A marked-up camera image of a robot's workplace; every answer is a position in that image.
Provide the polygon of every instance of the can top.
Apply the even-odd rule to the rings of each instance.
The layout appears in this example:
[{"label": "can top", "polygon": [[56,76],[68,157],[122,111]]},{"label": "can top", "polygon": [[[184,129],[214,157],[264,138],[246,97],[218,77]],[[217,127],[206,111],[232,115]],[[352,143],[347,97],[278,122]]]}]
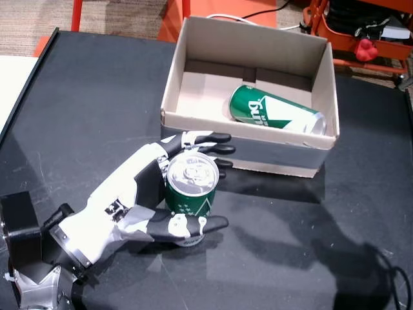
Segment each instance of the can top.
[{"label": "can top", "polygon": [[198,197],[215,189],[219,171],[215,162],[207,155],[184,152],[170,162],[166,177],[178,193]]}]

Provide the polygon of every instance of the green soda can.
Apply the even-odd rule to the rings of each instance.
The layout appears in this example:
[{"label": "green soda can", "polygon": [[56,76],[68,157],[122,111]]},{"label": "green soda can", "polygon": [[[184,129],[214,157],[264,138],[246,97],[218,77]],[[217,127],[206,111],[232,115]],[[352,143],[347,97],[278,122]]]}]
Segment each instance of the green soda can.
[{"label": "green soda can", "polygon": [[[218,180],[218,167],[207,155],[199,152],[177,155],[166,173],[165,201],[168,208],[175,213],[208,216]],[[190,247],[203,238],[203,235],[187,238],[176,244]]]},{"label": "green soda can", "polygon": [[244,123],[302,132],[324,134],[322,113],[254,87],[242,85],[230,98],[233,118]]}]

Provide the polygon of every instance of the robotic hand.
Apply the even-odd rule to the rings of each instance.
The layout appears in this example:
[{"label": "robotic hand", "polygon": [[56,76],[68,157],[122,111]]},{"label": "robotic hand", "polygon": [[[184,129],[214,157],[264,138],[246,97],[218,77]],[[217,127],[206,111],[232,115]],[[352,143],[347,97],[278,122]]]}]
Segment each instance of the robotic hand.
[{"label": "robotic hand", "polygon": [[[180,152],[231,154],[228,134],[194,131],[146,144],[90,195],[79,213],[64,204],[39,227],[27,192],[0,198],[0,220],[20,309],[74,309],[72,284],[113,242],[177,242],[228,226],[207,218],[156,209],[164,198],[170,160]],[[220,178],[232,163],[215,160]]]}]

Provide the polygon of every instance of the floor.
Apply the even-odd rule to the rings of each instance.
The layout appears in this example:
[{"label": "floor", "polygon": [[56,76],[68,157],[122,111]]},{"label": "floor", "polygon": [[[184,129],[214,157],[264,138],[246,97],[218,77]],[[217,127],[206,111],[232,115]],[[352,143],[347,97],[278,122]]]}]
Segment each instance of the floor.
[{"label": "floor", "polygon": [[[158,35],[167,0],[84,0],[81,31],[98,34],[144,37]],[[304,0],[295,0],[277,13],[278,27],[296,25],[301,20]],[[31,56],[41,36],[55,27],[69,30],[72,0],[1,0],[0,55]],[[410,73],[413,61],[409,61]],[[358,79],[394,87],[391,74],[363,69],[337,68]],[[413,95],[413,86],[409,88]]]}]

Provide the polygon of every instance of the black table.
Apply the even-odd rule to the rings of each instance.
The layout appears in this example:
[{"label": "black table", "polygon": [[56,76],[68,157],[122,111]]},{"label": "black table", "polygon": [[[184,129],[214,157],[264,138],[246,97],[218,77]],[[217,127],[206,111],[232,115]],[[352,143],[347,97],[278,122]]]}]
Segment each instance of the black table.
[{"label": "black table", "polygon": [[[43,222],[159,138],[174,45],[58,32],[0,148],[0,194],[30,191]],[[337,77],[341,137],[312,179],[231,170],[193,248],[127,243],[77,287],[87,309],[393,309],[411,276],[413,166],[405,95]],[[0,271],[8,254],[0,240]],[[405,303],[406,284],[394,280]],[[14,309],[0,279],[0,308]]]}]

